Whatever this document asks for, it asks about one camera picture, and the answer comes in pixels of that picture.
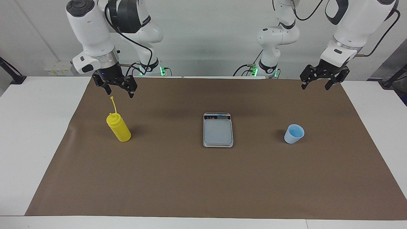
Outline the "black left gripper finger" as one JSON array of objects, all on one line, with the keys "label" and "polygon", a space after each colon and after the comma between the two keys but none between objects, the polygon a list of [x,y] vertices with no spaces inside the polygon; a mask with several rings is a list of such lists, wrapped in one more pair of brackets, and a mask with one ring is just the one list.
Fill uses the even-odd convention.
[{"label": "black left gripper finger", "polygon": [[346,69],[341,70],[336,76],[331,76],[325,85],[325,89],[330,90],[330,88],[334,84],[342,83],[346,79],[349,72],[350,72],[349,68],[346,68]]},{"label": "black left gripper finger", "polygon": [[320,79],[321,68],[308,64],[300,74],[301,88],[305,90],[309,83]]}]

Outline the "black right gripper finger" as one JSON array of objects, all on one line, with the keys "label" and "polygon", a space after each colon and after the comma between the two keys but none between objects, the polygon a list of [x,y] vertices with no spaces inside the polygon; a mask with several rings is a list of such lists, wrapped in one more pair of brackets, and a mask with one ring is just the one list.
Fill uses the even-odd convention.
[{"label": "black right gripper finger", "polygon": [[138,85],[133,76],[123,77],[123,83],[121,84],[121,88],[127,91],[128,96],[130,98],[134,97],[134,93],[137,90],[137,87]]},{"label": "black right gripper finger", "polygon": [[98,73],[93,73],[93,81],[95,82],[97,87],[103,88],[106,91],[107,95],[111,95],[112,90],[108,82],[102,80]]}]

